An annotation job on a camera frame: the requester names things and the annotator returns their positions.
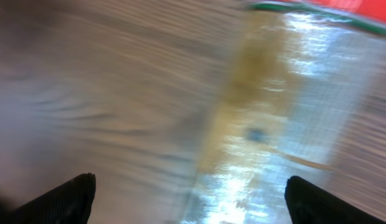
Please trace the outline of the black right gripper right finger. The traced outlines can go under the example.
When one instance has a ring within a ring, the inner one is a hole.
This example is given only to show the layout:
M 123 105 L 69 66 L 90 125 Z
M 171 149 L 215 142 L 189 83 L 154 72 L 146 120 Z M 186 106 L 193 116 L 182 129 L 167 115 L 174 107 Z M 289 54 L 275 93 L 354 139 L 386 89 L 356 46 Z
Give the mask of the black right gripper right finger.
M 386 224 L 296 175 L 287 180 L 285 200 L 293 224 Z

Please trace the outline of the long spaghetti packet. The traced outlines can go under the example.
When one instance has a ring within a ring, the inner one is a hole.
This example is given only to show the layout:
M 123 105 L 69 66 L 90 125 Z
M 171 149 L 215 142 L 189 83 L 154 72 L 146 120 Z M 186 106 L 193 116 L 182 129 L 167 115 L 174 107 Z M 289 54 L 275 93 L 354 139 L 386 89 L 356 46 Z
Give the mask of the long spaghetti packet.
M 290 223 L 291 176 L 323 185 L 386 50 L 386 1 L 252 1 L 181 223 Z

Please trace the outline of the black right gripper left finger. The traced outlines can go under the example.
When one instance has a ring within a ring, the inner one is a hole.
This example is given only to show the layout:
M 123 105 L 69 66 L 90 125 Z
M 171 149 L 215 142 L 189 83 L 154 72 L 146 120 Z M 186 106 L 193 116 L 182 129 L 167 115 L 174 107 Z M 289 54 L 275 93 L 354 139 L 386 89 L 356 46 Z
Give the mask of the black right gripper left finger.
M 95 174 L 80 174 L 15 210 L 0 201 L 0 224 L 87 224 L 95 192 Z

